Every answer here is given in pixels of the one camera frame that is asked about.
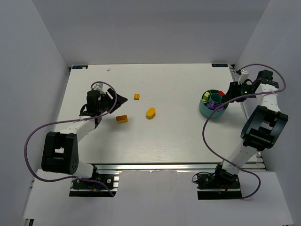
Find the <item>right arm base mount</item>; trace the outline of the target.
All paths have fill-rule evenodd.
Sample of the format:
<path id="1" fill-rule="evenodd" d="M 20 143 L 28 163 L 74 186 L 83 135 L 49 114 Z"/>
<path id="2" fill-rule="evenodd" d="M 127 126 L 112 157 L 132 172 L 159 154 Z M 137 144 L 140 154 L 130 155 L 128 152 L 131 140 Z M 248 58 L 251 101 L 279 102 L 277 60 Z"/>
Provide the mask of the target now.
<path id="1" fill-rule="evenodd" d="M 235 200 L 242 198 L 238 176 L 228 180 L 215 173 L 199 172 L 192 176 L 192 183 L 197 185 L 199 200 Z"/>

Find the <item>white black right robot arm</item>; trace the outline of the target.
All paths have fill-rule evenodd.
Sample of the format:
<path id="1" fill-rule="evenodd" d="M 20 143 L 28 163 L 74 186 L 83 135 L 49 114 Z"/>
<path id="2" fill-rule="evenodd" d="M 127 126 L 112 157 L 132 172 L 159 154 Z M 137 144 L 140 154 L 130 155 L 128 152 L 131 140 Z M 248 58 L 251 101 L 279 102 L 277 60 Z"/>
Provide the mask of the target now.
<path id="1" fill-rule="evenodd" d="M 235 181 L 239 168 L 258 151 L 270 149 L 288 122 L 288 115 L 282 113 L 277 104 L 279 84 L 273 81 L 272 71 L 259 71 L 254 81 L 248 79 L 246 70 L 238 70 L 237 74 L 238 81 L 230 83 L 222 103 L 243 102 L 256 93 L 257 106 L 242 129 L 241 143 L 215 169 L 215 178 L 227 182 Z"/>

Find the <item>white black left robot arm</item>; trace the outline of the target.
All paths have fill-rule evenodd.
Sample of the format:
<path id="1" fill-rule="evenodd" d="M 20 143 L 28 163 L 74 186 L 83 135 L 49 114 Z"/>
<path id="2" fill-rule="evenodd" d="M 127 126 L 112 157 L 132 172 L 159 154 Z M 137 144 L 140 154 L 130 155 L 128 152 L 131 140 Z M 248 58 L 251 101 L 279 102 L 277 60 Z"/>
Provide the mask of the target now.
<path id="1" fill-rule="evenodd" d="M 43 171 L 62 173 L 91 179 L 95 167 L 79 159 L 79 141 L 100 124 L 104 113 L 112 113 L 128 99 L 109 88 L 103 92 L 96 88 L 87 92 L 87 103 L 80 110 L 79 122 L 74 122 L 59 132 L 46 135 L 41 167 Z"/>

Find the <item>yellow oval lego brick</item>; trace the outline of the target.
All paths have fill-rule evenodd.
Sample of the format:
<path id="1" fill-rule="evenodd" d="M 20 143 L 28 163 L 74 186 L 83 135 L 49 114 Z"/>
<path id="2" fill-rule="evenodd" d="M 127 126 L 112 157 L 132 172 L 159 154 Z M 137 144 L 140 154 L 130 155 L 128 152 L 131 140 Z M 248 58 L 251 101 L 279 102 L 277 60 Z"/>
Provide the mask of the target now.
<path id="1" fill-rule="evenodd" d="M 154 107 L 149 108 L 146 112 L 147 119 L 152 119 L 155 117 L 155 115 L 156 115 L 156 109 Z"/>

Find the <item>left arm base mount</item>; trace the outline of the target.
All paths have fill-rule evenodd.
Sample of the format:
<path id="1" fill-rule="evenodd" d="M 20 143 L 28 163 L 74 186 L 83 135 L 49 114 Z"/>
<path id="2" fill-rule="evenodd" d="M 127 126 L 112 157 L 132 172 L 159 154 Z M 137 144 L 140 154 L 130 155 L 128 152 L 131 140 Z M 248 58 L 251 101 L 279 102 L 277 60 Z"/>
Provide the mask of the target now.
<path id="1" fill-rule="evenodd" d="M 119 173 L 100 173 L 94 177 L 98 182 L 88 182 L 88 179 L 73 179 L 69 191 L 70 197 L 110 197 L 118 188 Z"/>

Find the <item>small yellow square lego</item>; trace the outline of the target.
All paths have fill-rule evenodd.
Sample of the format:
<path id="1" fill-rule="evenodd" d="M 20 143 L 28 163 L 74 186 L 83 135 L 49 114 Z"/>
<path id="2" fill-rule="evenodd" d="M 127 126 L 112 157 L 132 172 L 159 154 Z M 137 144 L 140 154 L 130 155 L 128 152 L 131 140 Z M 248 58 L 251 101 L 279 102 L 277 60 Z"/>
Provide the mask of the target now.
<path id="1" fill-rule="evenodd" d="M 134 100 L 139 100 L 139 99 L 140 99 L 140 94 L 135 93 L 135 94 L 134 94 Z"/>

